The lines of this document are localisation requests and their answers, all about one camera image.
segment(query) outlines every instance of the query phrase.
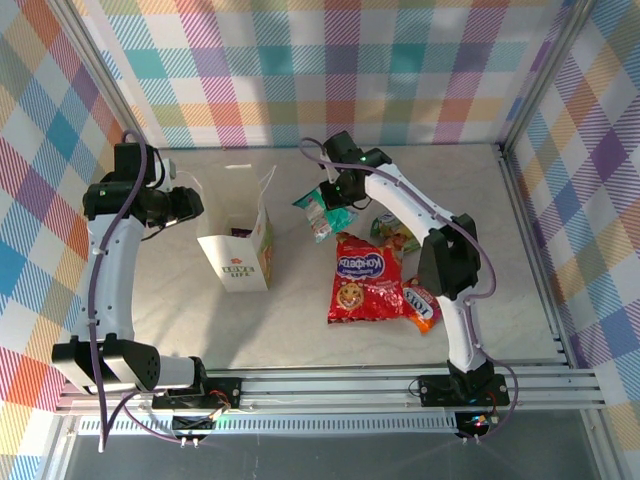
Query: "paper bag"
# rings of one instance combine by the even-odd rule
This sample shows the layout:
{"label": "paper bag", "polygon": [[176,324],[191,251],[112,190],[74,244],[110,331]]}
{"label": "paper bag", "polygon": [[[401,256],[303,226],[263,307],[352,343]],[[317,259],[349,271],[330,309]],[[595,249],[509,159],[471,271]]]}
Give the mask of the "paper bag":
{"label": "paper bag", "polygon": [[[198,242],[225,289],[268,290],[273,230],[251,165],[215,165],[198,177],[204,205],[198,222]],[[232,236],[231,229],[251,234],[246,238]]]}

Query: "black plastic bracket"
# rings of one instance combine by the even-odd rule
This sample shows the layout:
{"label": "black plastic bracket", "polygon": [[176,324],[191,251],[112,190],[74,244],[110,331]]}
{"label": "black plastic bracket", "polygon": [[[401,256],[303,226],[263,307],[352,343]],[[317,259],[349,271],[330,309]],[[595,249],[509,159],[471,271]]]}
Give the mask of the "black plastic bracket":
{"label": "black plastic bracket", "polygon": [[222,406],[214,390],[225,394],[232,409],[240,407],[242,379],[239,377],[205,378],[199,388],[167,390],[165,395],[153,397],[154,410],[211,410]]}
{"label": "black plastic bracket", "polygon": [[[451,220],[478,239],[473,219],[463,214]],[[480,254],[460,233],[448,225],[433,229],[422,243],[418,276],[420,285],[432,295],[451,300],[465,288],[478,283]]]}
{"label": "black plastic bracket", "polygon": [[497,407],[509,405],[504,375],[495,374],[477,393],[462,398],[448,375],[418,377],[418,392],[423,407]]}

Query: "wire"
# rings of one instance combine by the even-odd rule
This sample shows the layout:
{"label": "wire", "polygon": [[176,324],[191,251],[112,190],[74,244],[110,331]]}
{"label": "wire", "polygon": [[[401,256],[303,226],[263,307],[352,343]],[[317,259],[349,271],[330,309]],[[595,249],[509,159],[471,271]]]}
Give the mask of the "wire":
{"label": "wire", "polygon": [[472,319],[472,313],[471,313],[472,301],[473,300],[478,300],[478,299],[483,299],[483,298],[489,298],[491,295],[493,295],[495,293],[496,287],[497,287],[496,271],[495,271],[495,268],[493,267],[493,263],[491,263],[491,259],[489,258],[489,255],[484,250],[482,245],[480,245],[480,243],[478,243],[478,241],[475,238],[473,238],[473,235],[471,235],[469,232],[467,232],[460,225],[458,225],[458,224],[454,223],[453,221],[451,221],[451,219],[448,219],[448,218],[444,217],[443,215],[440,215],[440,213],[438,213],[438,211],[436,209],[434,209],[431,205],[429,205],[428,202],[426,202],[420,195],[418,195],[418,193],[416,193],[407,184],[402,182],[399,178],[396,178],[393,175],[391,175],[391,174],[389,174],[389,173],[387,173],[387,172],[385,172],[383,170],[379,170],[379,169],[374,168],[374,167],[369,167],[367,165],[349,164],[349,163],[334,163],[334,162],[322,160],[320,158],[316,158],[316,157],[314,157],[313,155],[311,155],[310,153],[308,153],[306,151],[306,149],[304,147],[304,142],[311,142],[311,143],[314,143],[314,144],[320,146],[320,149],[322,150],[323,154],[325,153],[324,146],[322,146],[322,144],[318,140],[316,140],[314,138],[304,137],[304,138],[300,139],[300,143],[298,144],[298,148],[299,148],[300,152],[305,157],[307,157],[309,160],[311,160],[311,161],[313,161],[315,163],[318,163],[318,164],[323,165],[325,167],[332,166],[334,168],[344,168],[344,169],[347,169],[347,170],[364,170],[366,172],[370,172],[370,173],[373,173],[375,175],[379,175],[379,176],[389,180],[390,182],[393,182],[394,185],[396,185],[397,187],[402,189],[412,200],[414,200],[418,205],[420,205],[427,212],[429,212],[429,214],[434,219],[437,219],[438,221],[440,221],[440,222],[444,223],[445,225],[451,227],[457,233],[462,235],[462,237],[465,240],[467,240],[471,245],[473,245],[473,248],[475,248],[477,250],[477,252],[479,253],[479,255],[482,257],[482,261],[486,264],[487,268],[489,269],[489,288],[484,293],[472,293],[472,294],[467,295],[464,298],[463,304],[464,304],[464,310],[465,310],[465,321],[467,323],[467,329],[469,330],[469,335],[471,336],[471,342],[476,346],[476,348],[478,348],[478,350],[482,354],[484,354],[484,356],[487,358],[487,360],[489,360],[490,362],[493,362],[496,365],[499,365],[499,366],[505,368],[509,372],[509,374],[513,377],[513,383],[514,383],[513,400],[511,402],[511,406],[509,407],[509,411],[505,415],[504,420],[502,422],[500,422],[500,424],[495,429],[491,430],[491,432],[489,432],[486,435],[484,435],[484,437],[488,437],[490,435],[495,435],[495,433],[499,432],[500,429],[503,427],[503,425],[507,423],[507,421],[511,418],[511,415],[512,415],[513,411],[515,410],[516,404],[518,402],[519,385],[518,385],[518,379],[516,377],[515,372],[513,371],[513,368],[511,368],[506,363],[503,363],[503,362],[500,362],[500,361],[494,359],[487,352],[484,351],[484,349],[480,345],[480,342],[478,341],[478,335],[477,335],[477,333],[475,331],[475,327],[473,325],[473,319]]}
{"label": "wire", "polygon": [[167,442],[177,443],[178,445],[182,445],[182,440],[178,440],[177,438],[171,437],[169,435],[164,435],[160,432],[156,432],[155,430],[152,430],[151,428],[147,427],[145,424],[143,424],[140,420],[138,420],[136,417],[134,417],[131,414],[131,412],[129,411],[126,405],[124,405],[122,408],[124,410],[124,414],[127,417],[129,417],[129,420],[131,420],[133,423],[135,423],[138,427],[140,427],[142,430],[147,432],[149,435],[153,435],[154,437],[159,438],[161,440],[165,440]]}
{"label": "wire", "polygon": [[124,201],[122,207],[120,207],[120,210],[118,211],[118,213],[116,213],[116,216],[113,217],[113,220],[107,227],[107,230],[102,237],[102,241],[100,242],[99,248],[94,250],[96,259],[93,264],[93,269],[91,270],[91,277],[89,278],[89,289],[87,293],[87,308],[89,309],[89,349],[91,352],[91,368],[93,370],[93,378],[98,391],[98,403],[100,404],[100,442],[98,445],[98,452],[100,453],[104,452],[104,448],[107,444],[107,439],[109,438],[109,424],[107,422],[107,398],[104,392],[104,381],[102,378],[102,372],[100,370],[98,332],[96,327],[97,312],[95,309],[95,304],[96,287],[98,285],[98,274],[100,273],[100,267],[102,265],[102,260],[104,259],[104,253],[107,249],[107,245],[109,244],[109,240],[111,239],[111,235],[116,229],[118,222],[120,222],[126,211],[129,209],[129,207],[131,207],[131,204],[138,194],[140,187],[142,187],[142,183],[144,182],[144,174],[147,167],[147,148],[144,144],[142,136],[134,130],[125,130],[122,134],[122,141],[125,142],[129,135],[133,136],[140,146],[140,171],[138,172],[138,177],[133,184],[131,192],[129,192],[129,196]]}
{"label": "wire", "polygon": [[158,234],[162,233],[162,231],[163,231],[165,228],[167,228],[167,227],[165,227],[164,225],[160,225],[160,226],[158,227],[158,230],[156,230],[155,232],[153,232],[153,233],[151,233],[151,234],[147,235],[146,237],[144,237],[144,238],[143,238],[142,240],[140,240],[140,241],[141,241],[141,242],[146,242],[147,240],[151,240],[151,239],[152,239],[153,237],[155,237],[156,235],[158,235]]}
{"label": "wire", "polygon": [[215,395],[219,400],[222,400],[222,403],[231,408],[231,402],[229,401],[229,397],[227,397],[226,393],[220,390],[211,390],[209,392],[209,395]]}

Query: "chip bag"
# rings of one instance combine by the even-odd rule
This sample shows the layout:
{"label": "chip bag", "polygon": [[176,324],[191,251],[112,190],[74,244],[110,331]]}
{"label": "chip bag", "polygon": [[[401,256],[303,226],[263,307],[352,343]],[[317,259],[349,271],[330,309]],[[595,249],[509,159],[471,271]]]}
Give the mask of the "chip bag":
{"label": "chip bag", "polygon": [[346,208],[328,211],[322,199],[320,188],[311,190],[304,197],[293,202],[293,205],[304,210],[316,243],[320,243],[334,233],[344,230],[358,218],[357,213]]}
{"label": "chip bag", "polygon": [[393,245],[374,247],[339,233],[329,323],[378,321],[402,317],[402,264]]}
{"label": "chip bag", "polygon": [[423,335],[442,317],[438,300],[413,277],[402,284],[405,300],[404,316],[416,324]]}
{"label": "chip bag", "polygon": [[376,217],[371,223],[370,235],[373,238],[382,237],[385,239],[398,235],[404,237],[404,253],[410,253],[420,249],[420,242],[416,240],[413,233],[391,212]]}

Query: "plaid wallpaper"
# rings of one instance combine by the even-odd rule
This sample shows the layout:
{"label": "plaid wallpaper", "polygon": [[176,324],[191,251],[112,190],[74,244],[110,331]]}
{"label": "plaid wallpaper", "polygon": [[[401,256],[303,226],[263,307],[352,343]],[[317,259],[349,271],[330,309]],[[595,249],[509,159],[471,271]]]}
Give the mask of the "plaid wallpaper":
{"label": "plaid wallpaper", "polygon": [[344,129],[363,144],[495,143],[562,3],[75,2],[149,140],[173,148]]}
{"label": "plaid wallpaper", "polygon": [[640,0],[596,4],[516,154],[565,327],[640,478]]}
{"label": "plaid wallpaper", "polygon": [[45,0],[0,2],[0,479],[31,479],[87,260],[81,198],[121,129]]}

